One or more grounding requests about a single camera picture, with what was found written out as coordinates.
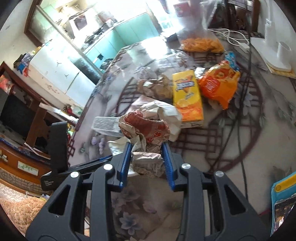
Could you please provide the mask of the white desk lamp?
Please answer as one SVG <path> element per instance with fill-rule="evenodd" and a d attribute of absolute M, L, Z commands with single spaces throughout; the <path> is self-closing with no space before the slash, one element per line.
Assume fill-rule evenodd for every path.
<path fill-rule="evenodd" d="M 260 54 L 267 66 L 276 71 L 291 72 L 291 48 L 284 42 L 276 43 L 274 22 L 266 19 L 264 39 L 251 37 L 250 44 Z"/>

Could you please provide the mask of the silver foil ball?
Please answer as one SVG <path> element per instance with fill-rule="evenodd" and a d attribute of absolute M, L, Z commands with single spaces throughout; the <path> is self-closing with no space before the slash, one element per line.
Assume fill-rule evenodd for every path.
<path fill-rule="evenodd" d="M 138 80 L 137 91 L 157 100 L 173 98 L 171 80 L 163 74 L 159 75 L 157 79 Z"/>

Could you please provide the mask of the blue yellow toy pad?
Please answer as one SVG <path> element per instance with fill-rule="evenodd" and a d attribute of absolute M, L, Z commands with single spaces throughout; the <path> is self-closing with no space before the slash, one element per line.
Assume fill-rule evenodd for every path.
<path fill-rule="evenodd" d="M 271 234 L 283 224 L 295 206 L 295 172 L 275 182 L 271 188 L 272 226 Z"/>

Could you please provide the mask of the red paper wrapper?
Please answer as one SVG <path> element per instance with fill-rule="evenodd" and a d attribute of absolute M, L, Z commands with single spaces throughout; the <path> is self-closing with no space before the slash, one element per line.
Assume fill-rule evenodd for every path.
<path fill-rule="evenodd" d="M 144 118 L 144 114 L 140 110 L 133 110 L 122 115 L 118 126 L 127 138 L 140 136 L 151 145 L 161 146 L 162 142 L 169 140 L 171 134 L 165 121 Z"/>

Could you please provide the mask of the brown paper wrapper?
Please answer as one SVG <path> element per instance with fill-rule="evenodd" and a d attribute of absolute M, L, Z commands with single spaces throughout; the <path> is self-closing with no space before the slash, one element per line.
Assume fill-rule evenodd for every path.
<path fill-rule="evenodd" d="M 164 161 L 159 153 L 133 152 L 132 169 L 149 178 L 159 178 L 165 173 Z"/>

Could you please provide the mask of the wooden chair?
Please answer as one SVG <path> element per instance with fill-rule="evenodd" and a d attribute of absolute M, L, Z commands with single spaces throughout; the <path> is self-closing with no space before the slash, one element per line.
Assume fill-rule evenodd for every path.
<path fill-rule="evenodd" d="M 66 121 L 73 126 L 78 123 L 77 116 L 70 115 L 61 109 L 40 102 L 30 126 L 26 141 L 24 142 L 24 145 L 26 147 L 33 149 L 38 137 L 43 137 L 47 139 L 50 131 L 50 126 L 46 124 L 45 117 L 49 115 L 53 116 L 59 121 Z"/>

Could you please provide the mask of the orange snack bag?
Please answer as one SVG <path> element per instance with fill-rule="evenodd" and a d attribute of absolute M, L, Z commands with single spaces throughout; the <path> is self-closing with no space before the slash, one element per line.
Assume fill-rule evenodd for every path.
<path fill-rule="evenodd" d="M 223 60 L 198 77 L 198 85 L 204 97 L 217 101 L 226 110 L 237 90 L 239 78 L 240 71 Z"/>

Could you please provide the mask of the floral tablecloth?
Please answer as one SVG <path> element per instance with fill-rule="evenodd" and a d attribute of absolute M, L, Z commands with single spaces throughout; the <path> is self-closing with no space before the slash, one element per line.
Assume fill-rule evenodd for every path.
<path fill-rule="evenodd" d="M 77 165 L 110 155 L 99 148 L 101 136 L 92 129 L 97 116 L 121 116 L 140 94 L 135 70 L 148 66 L 171 77 L 176 69 L 168 61 L 175 43 L 153 37 L 123 47 L 93 90 L 71 138 L 69 163 Z M 252 51 L 247 115 L 232 127 L 235 103 L 228 110 L 203 100 L 204 120 L 197 128 L 181 130 L 170 143 L 172 152 L 203 172 L 221 170 L 248 196 L 257 212 L 271 205 L 270 189 L 280 171 L 295 170 L 295 80 L 270 73 Z M 141 229 L 133 236 L 116 222 L 121 238 L 175 240 L 181 223 L 182 194 L 170 190 L 165 178 L 130 174 L 127 191 L 114 195 L 119 220 L 124 213 L 138 216 Z"/>

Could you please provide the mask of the clear plastic zip bag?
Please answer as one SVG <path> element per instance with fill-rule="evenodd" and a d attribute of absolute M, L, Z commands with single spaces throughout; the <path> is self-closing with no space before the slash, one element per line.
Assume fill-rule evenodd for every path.
<path fill-rule="evenodd" d="M 208 30 L 217 6 L 218 1 L 181 1 L 174 4 L 178 22 L 182 26 L 177 37 L 183 51 L 224 52 L 220 40 Z"/>

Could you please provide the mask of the white refrigerator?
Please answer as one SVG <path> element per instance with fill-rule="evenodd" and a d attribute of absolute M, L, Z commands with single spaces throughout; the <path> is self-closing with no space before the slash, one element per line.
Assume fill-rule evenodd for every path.
<path fill-rule="evenodd" d="M 29 77 L 64 105 L 84 108 L 100 74 L 64 39 L 51 39 L 29 62 Z"/>

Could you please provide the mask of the teal kitchen cabinets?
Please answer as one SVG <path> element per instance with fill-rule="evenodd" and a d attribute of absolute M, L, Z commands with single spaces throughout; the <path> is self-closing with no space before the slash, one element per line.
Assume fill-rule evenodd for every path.
<path fill-rule="evenodd" d="M 123 21 L 105 31 L 83 53 L 99 68 L 113 59 L 121 48 L 159 35 L 148 13 Z"/>

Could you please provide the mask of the yellow drink carton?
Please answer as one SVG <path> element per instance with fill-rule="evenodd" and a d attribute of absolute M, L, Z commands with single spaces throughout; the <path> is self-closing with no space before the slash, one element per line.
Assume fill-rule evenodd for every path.
<path fill-rule="evenodd" d="M 182 122 L 203 121 L 202 99 L 193 70 L 174 73 L 173 104 L 181 113 Z"/>

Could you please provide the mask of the pink strawberry milk carton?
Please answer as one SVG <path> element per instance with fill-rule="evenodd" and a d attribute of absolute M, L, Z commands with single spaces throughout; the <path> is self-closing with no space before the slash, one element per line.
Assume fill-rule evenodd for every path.
<path fill-rule="evenodd" d="M 144 118 L 165 121 L 170 129 L 169 141 L 175 142 L 182 128 L 195 128 L 203 124 L 203 120 L 182 121 L 181 113 L 171 104 L 141 95 L 129 107 L 126 113 L 140 110 Z"/>

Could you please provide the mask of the orange furry sleeve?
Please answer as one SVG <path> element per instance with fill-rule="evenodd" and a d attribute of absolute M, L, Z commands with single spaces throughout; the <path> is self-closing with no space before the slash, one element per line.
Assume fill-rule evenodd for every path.
<path fill-rule="evenodd" d="M 37 197 L 29 197 L 19 202 L 1 198 L 1 206 L 22 235 L 26 234 L 28 227 L 45 204 L 44 199 Z"/>

